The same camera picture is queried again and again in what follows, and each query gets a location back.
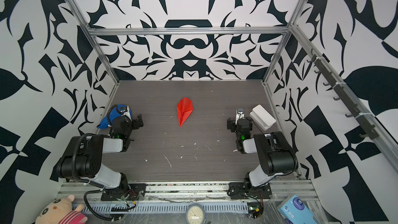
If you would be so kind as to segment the red square paper sheet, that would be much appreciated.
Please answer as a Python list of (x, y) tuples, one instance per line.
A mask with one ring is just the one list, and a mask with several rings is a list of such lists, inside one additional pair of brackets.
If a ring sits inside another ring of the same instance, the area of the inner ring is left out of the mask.
[(181, 127), (188, 117), (193, 112), (193, 102), (187, 97), (184, 97), (177, 104), (178, 123)]

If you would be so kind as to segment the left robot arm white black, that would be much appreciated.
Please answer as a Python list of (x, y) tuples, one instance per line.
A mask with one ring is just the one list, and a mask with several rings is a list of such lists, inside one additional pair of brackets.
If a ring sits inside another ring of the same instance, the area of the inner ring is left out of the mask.
[(112, 121), (109, 135), (87, 133), (71, 138), (57, 163), (58, 177), (107, 190), (128, 191), (126, 176), (104, 165), (102, 158), (105, 153), (126, 152), (132, 131), (143, 126), (141, 114), (135, 119), (123, 115)]

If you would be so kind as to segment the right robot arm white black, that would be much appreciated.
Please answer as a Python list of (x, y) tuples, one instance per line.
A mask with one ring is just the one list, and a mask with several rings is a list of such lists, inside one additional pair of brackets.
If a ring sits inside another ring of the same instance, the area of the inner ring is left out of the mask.
[(265, 186), (298, 168), (297, 157), (284, 134), (277, 131), (251, 135), (253, 123), (251, 118), (227, 119), (227, 129), (236, 135), (236, 149), (242, 154), (255, 153), (259, 158), (259, 165), (244, 179), (247, 189)]

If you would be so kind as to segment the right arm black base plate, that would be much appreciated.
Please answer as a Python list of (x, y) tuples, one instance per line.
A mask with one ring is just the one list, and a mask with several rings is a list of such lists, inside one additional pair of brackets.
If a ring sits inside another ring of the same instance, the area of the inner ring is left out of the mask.
[(228, 184), (227, 195), (232, 200), (243, 200), (243, 199), (268, 200), (272, 196), (272, 191), (270, 185), (250, 188), (246, 184), (238, 182), (238, 183)]

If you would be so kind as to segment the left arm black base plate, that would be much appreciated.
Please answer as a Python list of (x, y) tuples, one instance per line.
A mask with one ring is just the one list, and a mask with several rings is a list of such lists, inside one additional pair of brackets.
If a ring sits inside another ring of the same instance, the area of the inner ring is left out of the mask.
[(114, 189), (105, 189), (102, 193), (102, 201), (116, 201), (125, 199), (136, 201), (145, 196), (147, 184), (134, 183), (128, 186), (120, 186)]

